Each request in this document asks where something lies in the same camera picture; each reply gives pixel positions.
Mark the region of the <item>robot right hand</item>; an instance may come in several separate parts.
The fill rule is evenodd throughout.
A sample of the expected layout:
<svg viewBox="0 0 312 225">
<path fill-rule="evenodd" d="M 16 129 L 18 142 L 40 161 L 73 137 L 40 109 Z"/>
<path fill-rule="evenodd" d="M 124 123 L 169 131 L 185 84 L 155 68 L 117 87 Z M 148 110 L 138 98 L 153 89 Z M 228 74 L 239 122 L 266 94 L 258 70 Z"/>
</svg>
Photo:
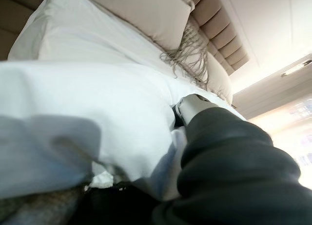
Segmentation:
<svg viewBox="0 0 312 225">
<path fill-rule="evenodd" d="M 134 192 L 91 194 L 90 225 L 307 225 L 297 163 L 257 126 L 193 94 L 176 105 L 187 147 L 180 197 L 155 205 Z"/>
</svg>

